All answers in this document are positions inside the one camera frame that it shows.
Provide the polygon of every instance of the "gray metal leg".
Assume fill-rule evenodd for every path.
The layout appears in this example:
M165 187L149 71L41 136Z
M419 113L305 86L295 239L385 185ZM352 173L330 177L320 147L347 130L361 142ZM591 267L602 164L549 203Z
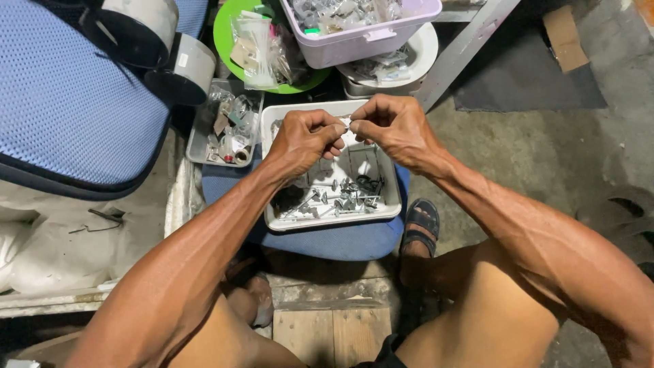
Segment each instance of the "gray metal leg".
M443 50L415 94L425 111L445 93L519 1L488 0L470 24Z

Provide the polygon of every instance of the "shorts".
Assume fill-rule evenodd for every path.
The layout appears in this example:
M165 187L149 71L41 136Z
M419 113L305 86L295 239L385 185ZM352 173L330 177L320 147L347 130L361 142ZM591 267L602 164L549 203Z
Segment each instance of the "shorts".
M375 361L365 361L364 363L359 363L352 368L407 368L407 366L404 365L397 356L395 356L395 350L397 350L402 341L404 341L404 337L401 337L396 333L387 336L384 343L381 345L381 350Z

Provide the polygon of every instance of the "blue chair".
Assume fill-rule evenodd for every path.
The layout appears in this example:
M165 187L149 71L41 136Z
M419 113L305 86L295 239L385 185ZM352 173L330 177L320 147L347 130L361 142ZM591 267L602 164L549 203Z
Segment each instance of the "blue chair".
M208 0L177 0L197 37ZM170 106L77 29L80 9L0 0L0 179L85 200L113 200L147 177Z
M216 202L236 183L261 163L260 150L255 152L252 166L227 168L203 165L202 189L207 204ZM263 216L254 224L247 240L264 246L337 261L370 261L389 254L404 230L404 215L409 191L409 170L395 165L402 197L402 212L391 220L309 228L297 232L272 232Z

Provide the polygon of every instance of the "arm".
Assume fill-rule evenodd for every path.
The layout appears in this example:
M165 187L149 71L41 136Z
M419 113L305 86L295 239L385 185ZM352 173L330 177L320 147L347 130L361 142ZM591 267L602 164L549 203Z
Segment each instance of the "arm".
M352 119L366 119L351 125L361 139L377 142L452 197L544 295L580 312L591 329L598 331L598 323L604 323L624 336L628 354L618 357L622 363L654 365L654 284L613 244L463 165L434 137L412 98L376 96Z
M343 133L322 110L287 114L261 165L118 283L66 367L158 367L207 315L227 263L273 195L321 156L340 154Z

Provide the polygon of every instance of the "chair backrest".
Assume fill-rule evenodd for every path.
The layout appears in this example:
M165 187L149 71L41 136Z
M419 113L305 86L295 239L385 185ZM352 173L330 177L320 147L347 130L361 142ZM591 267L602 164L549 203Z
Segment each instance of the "chair backrest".
M178 5L178 30L197 37L206 0ZM71 19L30 0L0 0L0 179L112 200L148 175L169 107Z

